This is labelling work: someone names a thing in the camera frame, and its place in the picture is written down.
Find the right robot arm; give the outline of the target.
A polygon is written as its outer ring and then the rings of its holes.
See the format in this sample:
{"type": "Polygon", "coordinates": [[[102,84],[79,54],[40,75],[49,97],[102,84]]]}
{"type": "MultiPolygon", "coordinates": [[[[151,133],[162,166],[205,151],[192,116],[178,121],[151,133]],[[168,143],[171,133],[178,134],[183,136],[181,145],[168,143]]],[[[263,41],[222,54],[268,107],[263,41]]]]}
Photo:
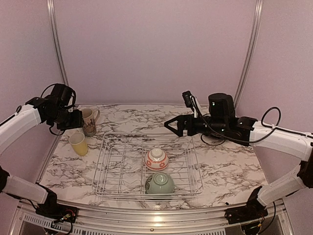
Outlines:
{"type": "Polygon", "coordinates": [[[183,136],[195,134],[218,135],[223,139],[244,146],[259,146],[299,158],[300,164],[281,178],[266,186],[256,188],[243,207],[242,215],[253,219],[268,204],[297,192],[313,187],[313,136],[311,133],[297,132],[280,128],[278,124],[269,125],[251,117],[236,117],[232,96],[224,93],[208,97],[209,114],[203,115],[197,99],[186,91],[182,94],[186,107],[193,113],[179,115],[164,126],[183,136]]]}

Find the white red patterned teacup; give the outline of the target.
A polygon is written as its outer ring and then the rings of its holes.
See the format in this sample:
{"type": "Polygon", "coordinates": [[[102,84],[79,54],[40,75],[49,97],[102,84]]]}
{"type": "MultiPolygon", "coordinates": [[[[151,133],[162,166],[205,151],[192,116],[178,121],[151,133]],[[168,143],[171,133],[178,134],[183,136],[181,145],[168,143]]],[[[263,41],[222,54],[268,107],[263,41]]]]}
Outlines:
{"type": "Polygon", "coordinates": [[[161,171],[168,166],[169,157],[163,149],[153,148],[145,155],[144,164],[152,171],[161,171]]]}

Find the yellow ceramic cup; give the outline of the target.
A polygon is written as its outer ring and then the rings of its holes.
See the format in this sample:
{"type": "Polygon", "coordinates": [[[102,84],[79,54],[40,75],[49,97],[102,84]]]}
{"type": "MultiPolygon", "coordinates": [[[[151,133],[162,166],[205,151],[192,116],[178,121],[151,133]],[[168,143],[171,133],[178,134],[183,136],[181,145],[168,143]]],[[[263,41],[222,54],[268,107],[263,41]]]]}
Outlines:
{"type": "Polygon", "coordinates": [[[83,133],[76,132],[72,134],[69,138],[69,143],[74,152],[79,156],[84,156],[88,153],[88,144],[83,133]]]}

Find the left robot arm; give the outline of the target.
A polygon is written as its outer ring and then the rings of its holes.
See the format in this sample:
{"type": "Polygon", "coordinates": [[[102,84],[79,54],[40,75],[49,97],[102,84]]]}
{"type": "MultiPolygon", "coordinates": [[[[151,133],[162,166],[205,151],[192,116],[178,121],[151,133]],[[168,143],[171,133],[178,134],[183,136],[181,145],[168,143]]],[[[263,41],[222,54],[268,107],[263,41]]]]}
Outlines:
{"type": "MultiPolygon", "coordinates": [[[[74,109],[76,92],[65,84],[55,83],[46,97],[34,97],[0,124],[0,152],[3,153],[12,143],[30,129],[39,124],[49,125],[50,133],[56,126],[62,133],[66,130],[82,128],[84,125],[82,112],[74,109]]],[[[0,170],[0,191],[17,198],[23,198],[42,204],[42,209],[50,217],[57,218],[62,207],[52,199],[44,187],[31,183],[17,176],[11,176],[4,169],[0,170]]]]}

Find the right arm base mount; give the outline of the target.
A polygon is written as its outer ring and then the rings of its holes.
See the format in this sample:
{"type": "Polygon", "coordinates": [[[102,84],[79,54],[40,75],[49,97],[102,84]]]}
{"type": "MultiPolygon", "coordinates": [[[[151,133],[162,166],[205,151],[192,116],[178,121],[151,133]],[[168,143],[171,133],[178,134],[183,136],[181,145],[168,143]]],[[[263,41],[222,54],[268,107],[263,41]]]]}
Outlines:
{"type": "Polygon", "coordinates": [[[228,220],[229,224],[242,223],[268,215],[266,206],[263,206],[257,200],[261,188],[262,186],[259,186],[252,191],[244,206],[232,207],[225,210],[224,217],[228,220]]]}

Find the pale green ceramic bowl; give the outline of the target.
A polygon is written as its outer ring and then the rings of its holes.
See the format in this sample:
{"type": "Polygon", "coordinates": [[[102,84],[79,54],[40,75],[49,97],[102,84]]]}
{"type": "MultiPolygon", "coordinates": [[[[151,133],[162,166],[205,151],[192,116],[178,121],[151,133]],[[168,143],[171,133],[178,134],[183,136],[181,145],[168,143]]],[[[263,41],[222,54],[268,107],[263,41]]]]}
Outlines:
{"type": "Polygon", "coordinates": [[[145,181],[146,194],[170,194],[175,190],[172,177],[164,172],[150,175],[145,181]]]}

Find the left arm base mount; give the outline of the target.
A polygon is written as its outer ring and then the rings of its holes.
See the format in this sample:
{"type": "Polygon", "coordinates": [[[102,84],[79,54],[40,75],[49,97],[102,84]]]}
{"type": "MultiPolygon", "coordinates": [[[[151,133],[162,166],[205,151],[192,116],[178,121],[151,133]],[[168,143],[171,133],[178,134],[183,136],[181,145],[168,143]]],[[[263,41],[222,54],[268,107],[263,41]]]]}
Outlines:
{"type": "Polygon", "coordinates": [[[53,218],[56,220],[56,223],[64,220],[74,223],[78,208],[57,203],[57,194],[46,187],[43,188],[47,191],[47,197],[43,204],[37,205],[36,214],[53,218]]]}

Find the tall shell patterned mug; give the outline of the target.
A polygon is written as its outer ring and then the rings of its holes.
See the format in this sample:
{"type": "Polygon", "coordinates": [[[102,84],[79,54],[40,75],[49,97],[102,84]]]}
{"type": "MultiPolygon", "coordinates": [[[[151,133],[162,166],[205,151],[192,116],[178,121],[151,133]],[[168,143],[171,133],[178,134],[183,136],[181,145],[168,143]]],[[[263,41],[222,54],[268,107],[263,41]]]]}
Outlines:
{"type": "Polygon", "coordinates": [[[96,122],[100,117],[100,110],[84,108],[82,114],[84,120],[83,132],[86,137],[92,137],[96,134],[96,122]]]}

